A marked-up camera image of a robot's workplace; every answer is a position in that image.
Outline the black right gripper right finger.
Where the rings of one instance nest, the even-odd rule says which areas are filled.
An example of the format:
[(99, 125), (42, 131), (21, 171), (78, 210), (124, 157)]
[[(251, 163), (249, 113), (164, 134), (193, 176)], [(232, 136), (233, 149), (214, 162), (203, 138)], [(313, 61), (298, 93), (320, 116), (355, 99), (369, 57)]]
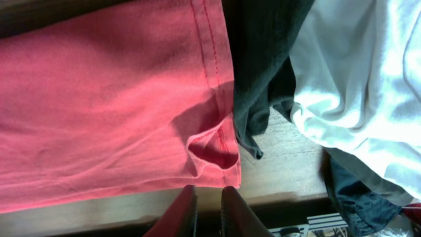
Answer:
[(233, 186), (222, 191), (221, 236), (273, 237)]

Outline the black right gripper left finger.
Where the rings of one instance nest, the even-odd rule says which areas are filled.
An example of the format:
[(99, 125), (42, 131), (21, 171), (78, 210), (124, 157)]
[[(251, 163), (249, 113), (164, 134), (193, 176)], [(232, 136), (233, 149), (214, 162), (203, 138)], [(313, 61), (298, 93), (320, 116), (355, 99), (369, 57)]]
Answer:
[(187, 185), (143, 237), (195, 237), (196, 230), (197, 195), (195, 186)]

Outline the red printed t-shirt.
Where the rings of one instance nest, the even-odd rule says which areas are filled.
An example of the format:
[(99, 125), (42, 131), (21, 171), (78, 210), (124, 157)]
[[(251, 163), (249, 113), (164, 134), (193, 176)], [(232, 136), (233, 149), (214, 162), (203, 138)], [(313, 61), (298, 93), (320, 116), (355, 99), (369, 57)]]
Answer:
[(238, 187), (219, 1), (131, 1), (1, 40), (1, 212)]

